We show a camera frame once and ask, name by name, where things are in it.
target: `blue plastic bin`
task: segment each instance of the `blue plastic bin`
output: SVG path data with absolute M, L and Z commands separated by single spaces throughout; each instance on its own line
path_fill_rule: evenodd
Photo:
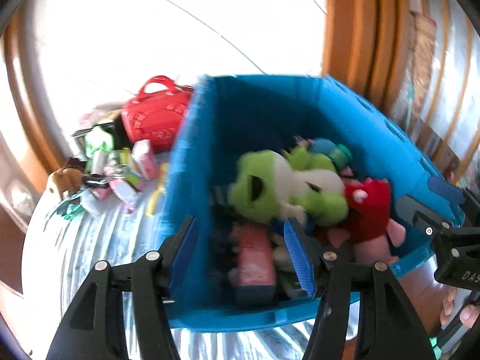
M 167 197 L 159 243 L 174 234 L 187 215 L 195 215 L 198 242 L 177 292 L 168 305 L 171 327 L 203 332 L 264 329 L 315 318 L 318 299 L 291 300 L 257 310 L 240 309 L 221 298 L 208 280 L 212 264 L 209 200 L 213 185 L 231 183 L 236 161 L 247 151 L 279 150 L 294 135 L 325 137 L 346 145 L 352 169 L 363 179 L 388 179 L 394 199 L 410 194 L 460 226 L 459 207 L 427 188 L 438 175 L 409 138 L 364 98 L 333 78 L 306 76 L 205 77 L 196 88 L 188 116 L 171 153 Z M 431 255 L 428 238 L 407 228 L 405 244 L 395 251 L 397 277 Z

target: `red toy purse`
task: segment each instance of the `red toy purse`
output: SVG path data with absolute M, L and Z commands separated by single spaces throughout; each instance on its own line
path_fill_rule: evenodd
M 163 84 L 167 90 L 146 93 L 150 83 Z M 130 141 L 148 139 L 154 151 L 170 150 L 193 92 L 192 87 L 177 86 L 166 76 L 150 78 L 123 107 L 121 117 Z

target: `red plush toy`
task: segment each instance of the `red plush toy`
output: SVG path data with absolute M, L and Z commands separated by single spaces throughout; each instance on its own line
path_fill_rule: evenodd
M 372 264 L 384 261 L 395 263 L 397 256 L 392 256 L 387 234 L 395 247 L 405 242 L 404 226 L 390 218 L 392 191 L 386 180 L 366 179 L 363 183 L 350 180 L 345 185 L 345 197 L 349 203 L 349 216 L 338 225 L 328 230 L 328 239 L 339 248 L 349 239 L 353 244 L 357 263 Z

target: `human hand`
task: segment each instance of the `human hand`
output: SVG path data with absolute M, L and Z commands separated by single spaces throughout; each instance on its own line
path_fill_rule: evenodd
M 450 315 L 452 314 L 455 306 L 456 295 L 457 289 L 455 287 L 451 287 L 448 290 L 447 296 L 443 299 L 443 310 L 440 314 L 440 322 L 442 323 L 442 325 L 445 325 L 448 322 Z M 479 315 L 480 306 L 468 305 L 464 307 L 464 309 L 460 313 L 460 321 L 463 325 L 471 328 Z

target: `frog plush toy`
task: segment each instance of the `frog plush toy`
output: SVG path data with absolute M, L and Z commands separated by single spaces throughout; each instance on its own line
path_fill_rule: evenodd
M 297 218 L 305 229 L 312 220 L 313 225 L 332 226 L 345 219 L 345 187 L 332 160 L 303 146 L 285 156 L 264 150 L 240 157 L 229 191 L 235 211 L 265 224 Z

